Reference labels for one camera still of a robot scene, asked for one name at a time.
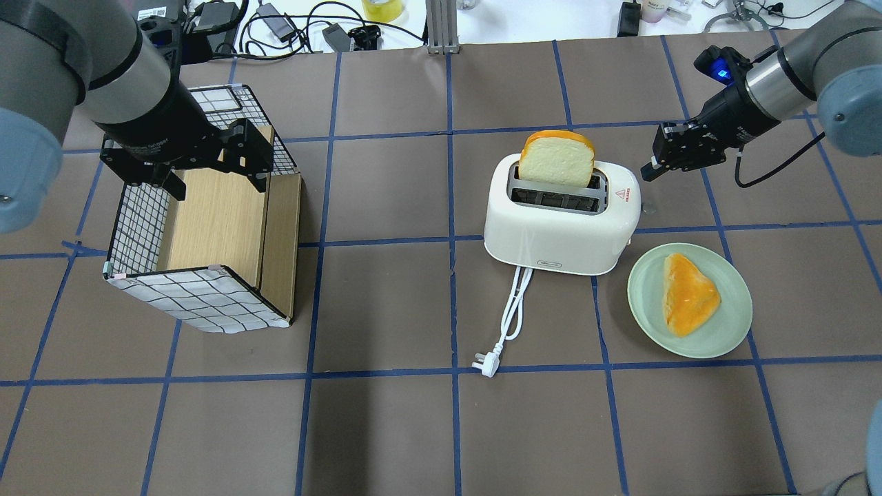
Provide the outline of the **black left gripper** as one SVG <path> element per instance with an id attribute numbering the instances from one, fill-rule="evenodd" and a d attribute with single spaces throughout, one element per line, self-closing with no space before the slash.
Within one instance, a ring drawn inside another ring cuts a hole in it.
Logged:
<path id="1" fill-rule="evenodd" d="M 269 173 L 274 170 L 271 139 L 246 118 L 225 128 L 197 123 L 167 137 L 130 133 L 123 125 L 103 124 L 101 129 L 101 160 L 126 185 L 146 183 L 164 189 L 179 202 L 186 199 L 186 184 L 177 170 L 213 169 L 245 176 L 259 194 L 267 192 Z"/>

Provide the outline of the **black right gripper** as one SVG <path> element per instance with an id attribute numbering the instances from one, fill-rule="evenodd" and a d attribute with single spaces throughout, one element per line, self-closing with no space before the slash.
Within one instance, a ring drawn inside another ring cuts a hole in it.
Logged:
<path id="1" fill-rule="evenodd" d="M 739 147 L 736 133 L 715 129 L 696 120 L 685 123 L 659 123 L 653 138 L 652 156 L 640 174 L 646 182 L 655 181 L 672 170 L 692 172 L 724 163 L 726 150 Z"/>

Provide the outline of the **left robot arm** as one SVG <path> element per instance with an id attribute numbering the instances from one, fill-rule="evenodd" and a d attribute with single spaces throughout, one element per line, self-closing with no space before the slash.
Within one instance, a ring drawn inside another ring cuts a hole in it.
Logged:
<path id="1" fill-rule="evenodd" d="M 40 214 L 76 106 L 104 131 L 101 160 L 127 185 L 185 200 L 177 170 L 208 167 L 267 191 L 273 144 L 245 118 L 212 125 L 179 79 L 237 19 L 136 19 L 116 1 L 3 1 L 1 13 L 2 232 Z"/>

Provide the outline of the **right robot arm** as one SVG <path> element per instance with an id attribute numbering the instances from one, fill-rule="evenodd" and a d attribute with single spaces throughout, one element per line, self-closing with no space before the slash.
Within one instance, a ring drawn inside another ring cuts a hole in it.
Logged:
<path id="1" fill-rule="evenodd" d="M 750 141 L 812 104 L 841 153 L 881 151 L 881 28 L 879 1 L 846 1 L 799 37 L 748 59 L 732 47 L 710 46 L 694 60 L 722 84 L 699 115 L 664 122 L 642 178 L 724 163 L 728 149 Z"/>

